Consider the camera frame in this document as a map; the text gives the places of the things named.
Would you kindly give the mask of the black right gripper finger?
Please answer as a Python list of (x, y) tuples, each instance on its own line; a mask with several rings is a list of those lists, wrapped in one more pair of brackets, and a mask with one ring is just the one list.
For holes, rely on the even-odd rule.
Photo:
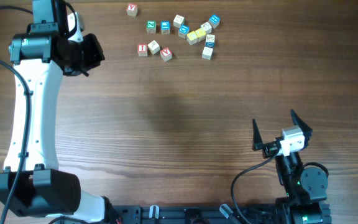
[(293, 124), (299, 126), (299, 128), (303, 131), (306, 140), (310, 140), (313, 130), (295, 113), (294, 110), (291, 110), (290, 114)]
[(253, 128), (252, 150), (258, 151), (263, 148), (264, 143), (255, 119), (252, 120), (252, 128)]

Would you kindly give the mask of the red I wooden block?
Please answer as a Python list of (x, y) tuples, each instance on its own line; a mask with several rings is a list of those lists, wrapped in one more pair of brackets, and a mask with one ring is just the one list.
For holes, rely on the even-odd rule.
[(137, 52), (140, 57), (148, 56), (148, 48), (146, 44), (139, 44), (137, 46)]

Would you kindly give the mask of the red A wooden block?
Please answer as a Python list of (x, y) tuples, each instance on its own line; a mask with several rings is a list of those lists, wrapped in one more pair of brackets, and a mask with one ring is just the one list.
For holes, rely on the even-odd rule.
[(165, 47), (160, 51), (160, 56), (166, 62), (172, 58), (172, 51), (168, 47)]

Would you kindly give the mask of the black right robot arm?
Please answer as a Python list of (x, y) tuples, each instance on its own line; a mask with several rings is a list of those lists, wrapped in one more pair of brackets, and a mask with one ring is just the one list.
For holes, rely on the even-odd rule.
[(332, 222), (327, 199), (328, 169), (317, 162), (303, 163), (300, 151), (308, 147), (313, 130), (294, 110), (293, 126), (283, 128), (271, 142), (263, 142), (256, 120), (252, 121), (252, 149), (274, 159), (280, 185), (287, 194), (274, 204), (275, 223), (327, 224)]

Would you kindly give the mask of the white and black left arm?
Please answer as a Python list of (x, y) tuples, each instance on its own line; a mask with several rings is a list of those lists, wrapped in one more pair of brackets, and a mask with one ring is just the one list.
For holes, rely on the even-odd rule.
[(93, 34), (83, 35), (65, 1), (32, 3), (33, 22), (9, 45), (5, 64), (16, 81), (11, 144), (0, 172), (2, 217), (51, 218), (53, 223), (117, 223), (106, 197), (81, 189), (76, 175), (59, 169), (55, 150), (57, 96), (64, 76), (87, 75), (104, 60)]

